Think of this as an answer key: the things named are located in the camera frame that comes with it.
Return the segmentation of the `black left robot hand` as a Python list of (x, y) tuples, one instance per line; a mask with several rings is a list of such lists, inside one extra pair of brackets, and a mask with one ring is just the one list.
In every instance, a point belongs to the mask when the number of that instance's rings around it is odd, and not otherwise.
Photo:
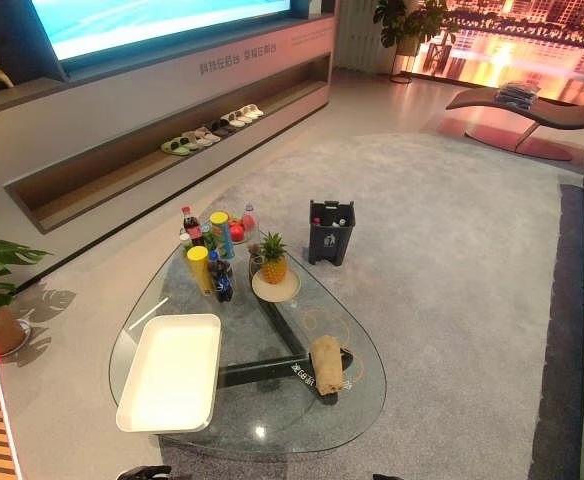
[(170, 465), (142, 465), (119, 473), (117, 480), (165, 480), (171, 473)]

